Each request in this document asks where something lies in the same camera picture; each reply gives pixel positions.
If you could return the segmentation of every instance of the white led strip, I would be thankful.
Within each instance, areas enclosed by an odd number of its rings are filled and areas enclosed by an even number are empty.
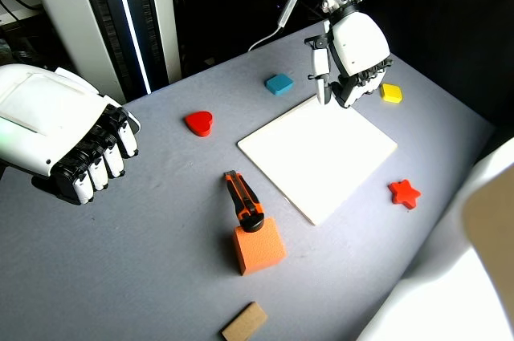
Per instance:
[[[150,84],[148,81],[148,77],[146,76],[145,64],[143,63],[141,51],[139,51],[139,43],[137,42],[136,30],[134,30],[134,24],[132,22],[132,15],[130,14],[129,2],[127,2],[127,0],[121,0],[121,2],[123,3],[123,9],[127,16],[128,29],[130,30],[130,36],[132,37],[132,41],[133,41],[134,47],[136,49],[137,61],[139,63],[139,67],[141,69],[141,74],[143,75],[143,81],[145,82],[146,93],[149,94],[150,92],[152,92],[152,90],[150,90]]]

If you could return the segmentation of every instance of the orange block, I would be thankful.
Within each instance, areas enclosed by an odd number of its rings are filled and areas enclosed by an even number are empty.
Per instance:
[[[271,217],[264,219],[263,227],[255,233],[236,227],[234,243],[242,275],[274,266],[287,255],[279,228]]]

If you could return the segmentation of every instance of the wooden block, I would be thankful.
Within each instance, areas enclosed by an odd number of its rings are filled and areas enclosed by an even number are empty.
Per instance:
[[[383,100],[391,103],[400,103],[403,99],[402,89],[394,84],[383,83],[380,88]]]
[[[287,255],[272,217],[264,219],[263,227],[255,233],[247,233],[241,226],[236,227],[234,243],[242,275],[274,266]]]
[[[267,320],[267,315],[257,302],[252,302],[222,331],[226,341],[249,339]]]

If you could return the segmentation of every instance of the yellow block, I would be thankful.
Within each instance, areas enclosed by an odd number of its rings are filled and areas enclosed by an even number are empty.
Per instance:
[[[402,89],[394,84],[383,83],[380,93],[382,93],[382,98],[386,102],[400,103],[403,99]]]

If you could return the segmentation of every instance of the red star-shaped block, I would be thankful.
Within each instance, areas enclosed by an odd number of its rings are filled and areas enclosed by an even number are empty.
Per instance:
[[[389,185],[389,190],[393,193],[393,203],[402,203],[406,208],[413,209],[416,207],[416,198],[421,193],[414,189],[407,179],[401,182],[394,182]]]

